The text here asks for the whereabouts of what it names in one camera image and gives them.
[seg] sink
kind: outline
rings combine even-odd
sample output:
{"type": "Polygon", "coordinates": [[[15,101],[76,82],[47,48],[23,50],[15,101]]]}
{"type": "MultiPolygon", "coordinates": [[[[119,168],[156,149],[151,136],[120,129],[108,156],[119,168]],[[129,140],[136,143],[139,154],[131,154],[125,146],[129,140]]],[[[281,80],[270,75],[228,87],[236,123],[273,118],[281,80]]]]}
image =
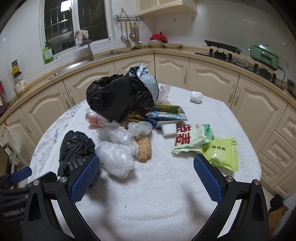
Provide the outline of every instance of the sink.
{"type": "Polygon", "coordinates": [[[131,52],[134,52],[134,50],[126,50],[126,51],[118,51],[118,52],[115,52],[115,51],[110,51],[110,53],[108,54],[104,54],[104,55],[100,55],[100,56],[97,56],[97,57],[94,57],[94,60],[84,60],[84,61],[81,61],[79,63],[76,63],[76,64],[72,64],[60,71],[57,71],[55,72],[49,79],[52,79],[60,74],[63,74],[69,70],[72,70],[76,67],[79,67],[79,66],[82,66],[84,64],[87,64],[87,63],[90,63],[90,62],[93,62],[93,61],[96,61],[96,60],[99,60],[99,59],[103,59],[103,58],[107,58],[107,57],[110,57],[110,56],[114,56],[114,55],[119,55],[119,54],[123,54],[123,53],[131,53],[131,52]]]}

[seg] window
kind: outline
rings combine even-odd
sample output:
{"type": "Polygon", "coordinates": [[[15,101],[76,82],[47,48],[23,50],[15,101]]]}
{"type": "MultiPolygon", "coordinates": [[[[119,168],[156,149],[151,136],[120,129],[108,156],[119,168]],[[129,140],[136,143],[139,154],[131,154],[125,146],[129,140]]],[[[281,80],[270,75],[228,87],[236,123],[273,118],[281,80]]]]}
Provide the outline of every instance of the window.
{"type": "Polygon", "coordinates": [[[45,0],[45,40],[53,54],[71,47],[79,48],[74,39],[77,30],[88,30],[89,39],[108,40],[105,0],[45,0]]]}

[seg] table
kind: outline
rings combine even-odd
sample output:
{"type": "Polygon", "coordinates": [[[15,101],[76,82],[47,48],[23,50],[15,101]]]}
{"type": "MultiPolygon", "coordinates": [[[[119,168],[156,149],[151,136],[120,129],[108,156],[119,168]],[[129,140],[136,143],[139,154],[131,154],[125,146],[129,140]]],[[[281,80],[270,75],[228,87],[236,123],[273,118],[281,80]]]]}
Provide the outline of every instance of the table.
{"type": "MultiPolygon", "coordinates": [[[[169,100],[180,105],[188,124],[210,124],[217,138],[237,139],[239,171],[220,168],[236,181],[260,179],[261,168],[246,134],[221,101],[206,96],[201,104],[190,101],[190,91],[171,87],[169,100]]],[[[57,173],[60,143],[68,130],[80,130],[100,142],[96,130],[84,120],[86,101],[63,114],[41,138],[31,161],[29,181],[48,171],[57,173]]],[[[149,135],[152,158],[135,162],[126,179],[108,174],[104,169],[94,188],[89,189],[76,206],[88,225],[102,241],[109,240],[191,240],[202,228],[217,203],[212,202],[193,169],[195,152],[174,155],[173,137],[163,137],[161,130],[149,135]]],[[[239,208],[237,201],[221,235],[228,232],[239,208]]],[[[63,230],[70,231],[54,203],[63,230]]]]}

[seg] blue gripper pad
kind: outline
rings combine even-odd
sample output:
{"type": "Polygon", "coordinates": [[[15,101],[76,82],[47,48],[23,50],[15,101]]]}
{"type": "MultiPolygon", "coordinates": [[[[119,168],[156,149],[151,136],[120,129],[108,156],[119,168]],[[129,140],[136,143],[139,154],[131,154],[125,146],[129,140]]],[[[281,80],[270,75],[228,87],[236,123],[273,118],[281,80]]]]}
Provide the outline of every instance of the blue gripper pad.
{"type": "Polygon", "coordinates": [[[10,176],[10,182],[18,184],[19,182],[25,180],[32,175],[32,169],[30,167],[24,167],[23,169],[12,173],[10,176]]]}
{"type": "Polygon", "coordinates": [[[80,176],[71,187],[71,201],[73,203],[81,201],[90,183],[99,170],[100,159],[94,156],[84,168],[80,176]]]}
{"type": "Polygon", "coordinates": [[[223,196],[222,187],[217,179],[199,156],[194,158],[193,167],[207,190],[211,200],[219,204],[223,196]]]}

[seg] black bag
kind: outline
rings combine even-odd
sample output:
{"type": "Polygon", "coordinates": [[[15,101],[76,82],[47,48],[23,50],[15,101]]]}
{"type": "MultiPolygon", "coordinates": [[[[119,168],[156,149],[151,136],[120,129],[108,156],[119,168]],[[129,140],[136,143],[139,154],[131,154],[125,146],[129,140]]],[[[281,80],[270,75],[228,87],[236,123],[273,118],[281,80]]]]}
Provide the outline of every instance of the black bag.
{"type": "Polygon", "coordinates": [[[86,91],[90,108],[108,121],[125,121],[134,107],[152,107],[154,101],[148,88],[136,75],[112,75],[94,81],[86,91]]]}
{"type": "Polygon", "coordinates": [[[91,154],[95,154],[94,149],[94,142],[83,132],[69,131],[60,148],[58,176],[68,177],[75,168],[82,166],[91,154]]]}

